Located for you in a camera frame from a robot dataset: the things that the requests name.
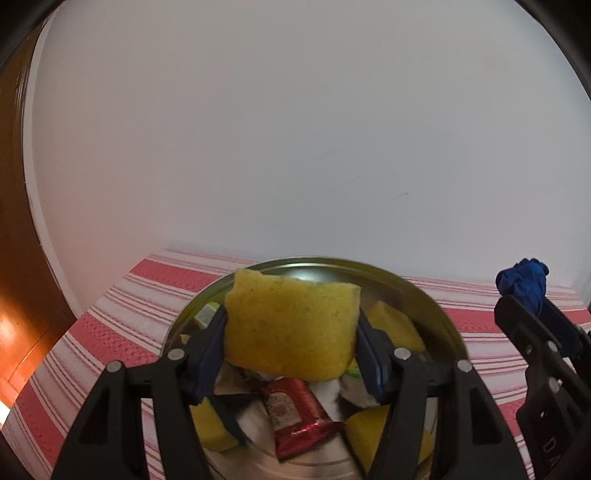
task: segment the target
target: red packet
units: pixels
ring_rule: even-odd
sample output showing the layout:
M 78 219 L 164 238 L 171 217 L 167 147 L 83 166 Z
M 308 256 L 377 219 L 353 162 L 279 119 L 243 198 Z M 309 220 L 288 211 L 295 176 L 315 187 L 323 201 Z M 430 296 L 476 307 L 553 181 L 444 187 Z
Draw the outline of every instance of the red packet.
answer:
M 280 378 L 260 392 L 275 430 L 279 461 L 310 450 L 343 428 L 343 423 L 330 419 L 303 380 Z

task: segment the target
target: metal bowl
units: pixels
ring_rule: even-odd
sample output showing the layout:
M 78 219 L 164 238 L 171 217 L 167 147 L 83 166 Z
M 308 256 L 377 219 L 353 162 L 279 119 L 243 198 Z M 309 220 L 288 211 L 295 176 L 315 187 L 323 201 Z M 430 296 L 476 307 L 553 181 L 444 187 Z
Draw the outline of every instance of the metal bowl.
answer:
M 439 305 L 425 292 L 393 273 L 359 262 L 322 257 L 285 258 L 249 268 L 302 280 L 340 281 L 359 285 L 361 308 L 365 311 L 378 300 L 383 300 L 408 315 L 425 342 L 427 358 L 450 364 L 467 358 L 462 337 Z M 168 332 L 162 354 L 181 346 L 181 334 L 191 335 L 199 329 L 193 321 L 194 316 L 210 301 L 222 303 L 233 282 L 234 274 L 217 280 L 185 307 Z M 345 420 L 352 413 L 339 400 L 338 380 L 311 384 L 310 388 L 333 420 Z M 262 403 L 251 403 L 237 420 L 248 438 L 246 446 L 225 452 L 206 450 L 212 472 L 218 478 L 363 478 L 355 458 L 339 436 L 292 460 L 279 463 L 274 453 L 274 432 Z M 436 426 L 437 401 L 428 399 L 425 428 L 435 434 Z M 425 477 L 429 469 L 430 460 L 426 460 L 419 466 L 417 478 Z

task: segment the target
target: brown wooden panel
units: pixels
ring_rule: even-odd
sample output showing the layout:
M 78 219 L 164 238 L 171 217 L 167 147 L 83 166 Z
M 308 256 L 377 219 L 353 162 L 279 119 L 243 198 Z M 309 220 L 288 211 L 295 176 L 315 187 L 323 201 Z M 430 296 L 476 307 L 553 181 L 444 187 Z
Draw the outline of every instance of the brown wooden panel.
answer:
M 0 401 L 11 406 L 75 318 L 35 231 L 22 165 L 22 109 L 38 29 L 0 77 Z

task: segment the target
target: blue cloth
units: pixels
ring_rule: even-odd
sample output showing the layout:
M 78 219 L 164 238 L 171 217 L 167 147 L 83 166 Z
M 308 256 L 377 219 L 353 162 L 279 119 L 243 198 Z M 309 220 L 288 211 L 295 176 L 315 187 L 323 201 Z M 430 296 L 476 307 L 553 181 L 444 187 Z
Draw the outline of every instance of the blue cloth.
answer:
M 548 267 L 536 258 L 501 270 L 496 276 L 496 287 L 501 295 L 513 295 L 532 315 L 538 316 L 546 297 Z

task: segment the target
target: sponge piece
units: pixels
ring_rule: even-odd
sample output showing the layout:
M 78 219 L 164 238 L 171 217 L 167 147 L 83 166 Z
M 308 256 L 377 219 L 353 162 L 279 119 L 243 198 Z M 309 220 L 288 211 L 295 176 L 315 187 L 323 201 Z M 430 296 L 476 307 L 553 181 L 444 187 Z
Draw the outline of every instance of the sponge piece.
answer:
M 207 398 L 199 405 L 190 405 L 189 408 L 203 448 L 222 452 L 238 445 L 238 440 L 224 428 L 222 419 Z
M 339 378 L 355 352 L 361 288 L 238 270 L 226 295 L 226 359 L 310 382 Z
M 357 459 L 360 461 L 365 472 L 369 472 L 379 441 L 382 438 L 382 431 L 388 417 L 388 405 L 370 408 L 360 411 L 345 422 L 345 435 L 353 449 Z M 423 431 L 421 450 L 418 454 L 417 465 L 422 463 L 433 451 L 433 438 L 428 431 Z
M 375 329 L 386 332 L 394 346 L 406 347 L 416 355 L 425 351 L 423 339 L 412 321 L 401 311 L 393 309 L 383 301 L 380 300 L 374 304 L 368 313 L 368 321 Z

